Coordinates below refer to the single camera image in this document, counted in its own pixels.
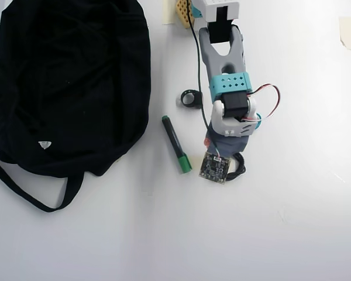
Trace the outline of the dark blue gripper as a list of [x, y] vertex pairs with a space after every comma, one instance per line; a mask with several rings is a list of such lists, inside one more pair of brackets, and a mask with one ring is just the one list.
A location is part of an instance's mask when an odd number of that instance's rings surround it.
[[220, 135], [213, 130], [210, 124], [206, 138], [204, 139], [204, 145], [208, 147], [207, 152], [209, 153], [217, 155], [217, 149], [220, 156], [231, 157], [235, 153], [243, 152], [248, 141], [248, 136], [234, 137]]

